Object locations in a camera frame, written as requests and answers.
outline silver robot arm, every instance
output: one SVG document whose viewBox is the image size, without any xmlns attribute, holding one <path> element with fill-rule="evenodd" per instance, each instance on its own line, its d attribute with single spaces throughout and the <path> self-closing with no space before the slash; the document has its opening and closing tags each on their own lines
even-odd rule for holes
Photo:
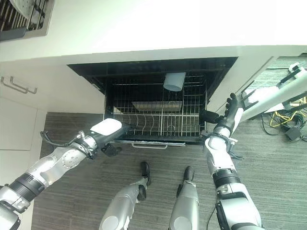
<svg viewBox="0 0 307 230">
<path fill-rule="evenodd" d="M 243 109 L 233 93 L 227 102 L 224 119 L 216 125 L 203 148 L 216 187 L 218 221 L 223 230 L 262 230 L 260 214 L 228 154 L 236 142 L 230 136 Z"/>
<path fill-rule="evenodd" d="M 97 149 L 104 148 L 112 139 L 119 137 L 125 128 L 119 121 L 106 119 L 91 128 L 90 135 L 82 131 L 51 154 L 41 158 L 10 185 L 0 189 L 0 229 L 16 230 L 20 220 L 15 212 L 23 213 L 31 201 L 44 189 L 60 179 L 68 170 L 75 168 L 85 158 L 92 158 Z"/>
</svg>

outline cabinet door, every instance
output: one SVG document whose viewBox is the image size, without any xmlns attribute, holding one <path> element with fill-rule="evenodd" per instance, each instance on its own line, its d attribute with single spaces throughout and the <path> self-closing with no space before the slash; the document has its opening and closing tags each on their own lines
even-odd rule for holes
<svg viewBox="0 0 307 230">
<path fill-rule="evenodd" d="M 0 98 L 0 150 L 30 150 L 37 110 Z"/>
</svg>

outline black cable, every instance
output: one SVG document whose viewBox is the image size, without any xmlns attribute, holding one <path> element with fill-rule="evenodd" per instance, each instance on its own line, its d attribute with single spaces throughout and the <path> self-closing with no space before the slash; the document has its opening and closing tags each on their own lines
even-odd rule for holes
<svg viewBox="0 0 307 230">
<path fill-rule="evenodd" d="M 278 133 L 269 133 L 269 132 L 265 129 L 265 127 L 264 127 L 264 120 L 263 120 L 263 114 L 261 114 L 261 120 L 262 120 L 262 128 L 263 128 L 263 130 L 264 130 L 264 132 L 265 132 L 266 134 L 268 134 L 268 135 L 270 135 L 270 136 L 276 136 L 276 135 L 280 134 L 280 130 L 279 130 Z"/>
<path fill-rule="evenodd" d="M 78 138 L 74 138 L 72 140 L 70 140 L 69 142 L 67 143 L 64 143 L 64 144 L 58 144 L 58 143 L 54 143 L 50 137 L 48 136 L 48 133 L 46 131 L 42 131 L 40 132 L 40 136 L 42 137 L 42 139 L 49 143 L 50 145 L 53 145 L 53 146 L 57 146 L 57 147 L 67 147 L 69 145 L 71 145 L 75 140 L 77 140 Z"/>
<path fill-rule="evenodd" d="M 209 219 L 208 219 L 208 221 L 207 221 L 207 224 L 206 224 L 206 230 L 208 230 L 208 226 L 209 226 L 211 217 L 212 217 L 212 215 L 213 215 L 215 209 L 216 209 L 216 206 L 215 206 L 215 204 L 214 204 L 214 209 L 212 210 L 212 212 L 211 212 L 211 214 L 210 214 L 210 216 L 209 216 Z"/>
</svg>

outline dishwasher handle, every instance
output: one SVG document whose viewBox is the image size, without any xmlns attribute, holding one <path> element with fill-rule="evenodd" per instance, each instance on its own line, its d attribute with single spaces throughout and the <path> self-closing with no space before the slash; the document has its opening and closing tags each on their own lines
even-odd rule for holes
<svg viewBox="0 0 307 230">
<path fill-rule="evenodd" d="M 168 145 L 164 146 L 146 146 L 144 144 L 135 145 L 135 143 L 131 143 L 132 147 L 137 149 L 154 149 L 154 150 L 165 150 Z"/>
</svg>

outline dishwasher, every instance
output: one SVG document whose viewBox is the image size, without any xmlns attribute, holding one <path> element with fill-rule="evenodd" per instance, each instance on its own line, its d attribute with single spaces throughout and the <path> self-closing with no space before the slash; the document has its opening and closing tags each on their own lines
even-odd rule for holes
<svg viewBox="0 0 307 230">
<path fill-rule="evenodd" d="M 236 57 L 69 65 L 105 95 L 104 119 L 130 130 L 116 139 L 135 148 L 201 145 L 206 110 Z M 182 90 L 164 88 L 165 75 L 185 72 Z"/>
</svg>

